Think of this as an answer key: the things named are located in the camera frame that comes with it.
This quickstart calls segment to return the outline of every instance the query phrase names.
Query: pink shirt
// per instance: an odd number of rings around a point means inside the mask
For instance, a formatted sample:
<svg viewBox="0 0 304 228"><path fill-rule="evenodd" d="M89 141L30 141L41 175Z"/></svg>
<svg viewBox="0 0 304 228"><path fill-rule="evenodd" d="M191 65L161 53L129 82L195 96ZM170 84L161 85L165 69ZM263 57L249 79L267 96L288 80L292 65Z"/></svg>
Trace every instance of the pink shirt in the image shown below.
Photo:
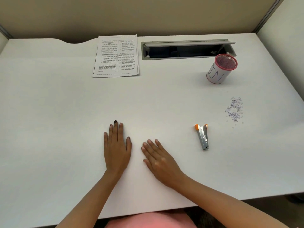
<svg viewBox="0 0 304 228"><path fill-rule="evenodd" d="M105 228L196 228L186 213L151 212L114 219Z"/></svg>

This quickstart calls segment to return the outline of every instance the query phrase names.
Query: document page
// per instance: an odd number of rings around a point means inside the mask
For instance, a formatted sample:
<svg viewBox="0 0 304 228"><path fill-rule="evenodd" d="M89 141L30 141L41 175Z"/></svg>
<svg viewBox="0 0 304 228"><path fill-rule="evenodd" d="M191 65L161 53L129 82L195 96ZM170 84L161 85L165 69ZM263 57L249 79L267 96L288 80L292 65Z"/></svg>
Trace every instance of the document page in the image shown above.
<svg viewBox="0 0 304 228"><path fill-rule="evenodd" d="M93 77L139 74L137 35L99 36Z"/></svg>

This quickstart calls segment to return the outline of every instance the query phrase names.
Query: finger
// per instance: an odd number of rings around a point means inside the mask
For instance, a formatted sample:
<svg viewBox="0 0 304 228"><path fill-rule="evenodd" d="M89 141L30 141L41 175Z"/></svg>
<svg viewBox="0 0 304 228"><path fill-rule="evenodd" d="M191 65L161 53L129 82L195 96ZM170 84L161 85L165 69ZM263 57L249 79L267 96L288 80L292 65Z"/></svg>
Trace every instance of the finger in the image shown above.
<svg viewBox="0 0 304 228"><path fill-rule="evenodd" d="M107 132L104 132L104 134L103 134L103 142L104 142L105 148L107 148L108 147L108 134L107 134Z"/></svg>
<svg viewBox="0 0 304 228"><path fill-rule="evenodd" d="M144 159L143 162L146 163L147 167L152 172L153 168L152 168L150 161L148 159Z"/></svg>
<svg viewBox="0 0 304 228"><path fill-rule="evenodd" d="M112 142L112 134L113 134L113 125L111 124L109 127L109 139L108 139L109 144Z"/></svg>
<svg viewBox="0 0 304 228"><path fill-rule="evenodd" d="M143 154L146 156L146 158L149 160L150 164L154 163L156 160L154 157L151 156L151 154L145 149L145 147L141 147L141 150Z"/></svg>
<svg viewBox="0 0 304 228"><path fill-rule="evenodd" d="M148 144L151 146L151 148L158 153L160 156L163 154L162 151L149 139Z"/></svg>
<svg viewBox="0 0 304 228"><path fill-rule="evenodd" d="M123 125L122 123L119 123L118 137L117 137L118 141L122 141L122 142L123 142L123 138L124 138L124 137L123 137L123 135L124 135L124 134L123 134L123 132L124 132L124 131L123 131L123 129L124 129L123 126L124 126L124 125Z"/></svg>
<svg viewBox="0 0 304 228"><path fill-rule="evenodd" d="M162 152L168 153L168 152L164 149L164 147L162 146L162 144L161 144L157 139L155 139L154 141L155 141L155 144L158 146L158 148L159 148Z"/></svg>
<svg viewBox="0 0 304 228"><path fill-rule="evenodd" d="M127 153L131 154L132 142L131 142L131 138L130 137L127 137L126 143L127 143L127 146L126 146Z"/></svg>
<svg viewBox="0 0 304 228"><path fill-rule="evenodd" d="M117 131L118 131L118 122L115 120L113 134L112 134L112 141L117 141Z"/></svg>
<svg viewBox="0 0 304 228"><path fill-rule="evenodd" d="M149 154L154 157L155 160L160 159L161 156L156 153L146 142L143 143L143 146L145 147L145 149L149 152Z"/></svg>

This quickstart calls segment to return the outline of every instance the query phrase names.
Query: desk surface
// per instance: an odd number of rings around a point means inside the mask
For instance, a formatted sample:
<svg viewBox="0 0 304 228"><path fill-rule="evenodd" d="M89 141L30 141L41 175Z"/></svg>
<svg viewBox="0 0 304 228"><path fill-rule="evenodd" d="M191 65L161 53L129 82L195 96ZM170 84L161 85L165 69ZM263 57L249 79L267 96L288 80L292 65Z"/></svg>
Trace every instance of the desk surface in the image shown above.
<svg viewBox="0 0 304 228"><path fill-rule="evenodd" d="M114 120L132 157L100 218L194 205L146 168L147 139L238 199L304 191L304 103L255 34L139 37L138 46L223 38L236 42L239 65L220 85L206 79L214 58L140 59L140 76L93 79L97 39L9 40L0 55L0 227L59 223L105 171L102 135ZM236 123L224 112L231 97L243 100ZM208 151L196 123L208 123Z"/></svg>

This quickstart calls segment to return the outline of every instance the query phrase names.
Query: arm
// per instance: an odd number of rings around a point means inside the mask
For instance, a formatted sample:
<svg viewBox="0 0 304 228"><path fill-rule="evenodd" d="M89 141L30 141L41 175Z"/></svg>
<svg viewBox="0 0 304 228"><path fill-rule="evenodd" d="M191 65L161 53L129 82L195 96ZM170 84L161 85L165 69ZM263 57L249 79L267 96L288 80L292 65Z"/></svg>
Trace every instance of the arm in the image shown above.
<svg viewBox="0 0 304 228"><path fill-rule="evenodd" d="M143 143L144 160L154 176L218 219L227 228L287 228L277 219L186 176L158 140Z"/></svg>
<svg viewBox="0 0 304 228"><path fill-rule="evenodd" d="M115 121L110 125L109 135L104 133L104 157L107 170L96 185L83 197L72 211L58 224L57 228L92 228L113 188L127 167L132 143L123 140L123 124Z"/></svg>

